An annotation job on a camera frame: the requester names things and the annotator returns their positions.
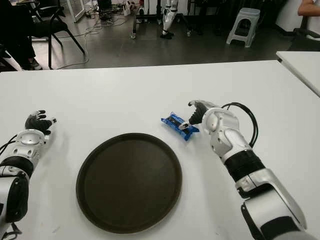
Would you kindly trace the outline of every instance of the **black cable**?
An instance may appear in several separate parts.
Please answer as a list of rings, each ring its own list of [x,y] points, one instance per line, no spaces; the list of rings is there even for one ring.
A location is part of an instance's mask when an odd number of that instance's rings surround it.
[[[13,141],[13,139],[14,139],[16,136],[17,136],[17,135],[14,135],[6,144],[4,144],[4,145],[2,145],[2,146],[0,147],[0,150],[2,150],[2,151],[0,152],[0,155],[6,150],[6,148],[8,147],[9,144],[13,144],[13,143],[16,142],[16,141]]]
[[[251,141],[249,142],[249,145],[250,145],[250,147],[253,148],[257,139],[258,139],[258,134],[259,134],[258,123],[257,123],[255,115],[252,113],[252,111],[247,106],[245,106],[239,102],[231,102],[231,103],[225,104],[222,106],[222,108],[228,107],[227,109],[229,110],[230,106],[236,106],[238,108],[241,108],[243,111],[246,112],[246,114],[249,115],[249,117],[252,121],[252,125],[253,125],[253,134],[252,134]]]

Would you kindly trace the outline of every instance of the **table surface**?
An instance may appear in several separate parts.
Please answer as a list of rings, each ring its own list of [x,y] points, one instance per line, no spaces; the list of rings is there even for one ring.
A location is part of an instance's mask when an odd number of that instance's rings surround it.
[[[301,206],[309,233],[320,239],[320,101],[278,61],[5,72],[0,82],[0,143],[23,130],[34,110],[45,109],[58,120],[30,180],[28,213],[17,224],[20,240],[252,239],[240,211],[243,200],[212,151],[210,137],[200,126],[200,133],[185,142],[160,121],[171,111],[188,119],[193,99],[241,102],[252,110],[259,124],[255,153]],[[230,110],[249,140],[249,117]],[[151,134],[166,142],[183,174],[180,198],[169,215],[129,235],[91,224],[75,190],[88,154],[123,133]]]
[[[276,54],[285,67],[320,97],[320,52],[278,51]]]

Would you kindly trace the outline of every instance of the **person's arm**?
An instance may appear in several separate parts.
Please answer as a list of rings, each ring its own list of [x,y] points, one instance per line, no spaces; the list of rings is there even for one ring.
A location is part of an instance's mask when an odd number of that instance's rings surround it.
[[[319,17],[320,7],[315,5],[313,0],[302,0],[302,3],[298,9],[298,15],[307,17]]]

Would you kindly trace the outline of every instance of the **sneaker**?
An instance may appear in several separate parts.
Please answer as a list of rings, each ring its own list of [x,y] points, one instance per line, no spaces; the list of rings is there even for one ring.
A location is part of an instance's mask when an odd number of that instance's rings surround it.
[[[171,37],[173,37],[175,35],[173,32],[169,32],[169,31],[166,34],[171,36]]]
[[[32,68],[34,68],[34,70],[42,70],[42,66],[37,62],[35,58],[30,61],[30,65]]]
[[[33,70],[35,70],[35,69],[31,66],[31,64],[29,64],[29,65],[27,65],[27,66],[20,66],[20,67],[21,67],[22,71],[33,71]]]
[[[162,38],[162,39],[172,39],[172,36],[167,33],[166,35],[161,34],[160,38]]]

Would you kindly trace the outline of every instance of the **round tray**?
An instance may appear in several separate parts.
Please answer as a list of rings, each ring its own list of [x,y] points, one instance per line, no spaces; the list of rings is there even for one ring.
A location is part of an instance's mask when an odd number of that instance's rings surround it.
[[[148,134],[127,133],[90,153],[77,177],[76,196],[94,225],[129,234],[163,219],[181,184],[180,163],[167,144]]]

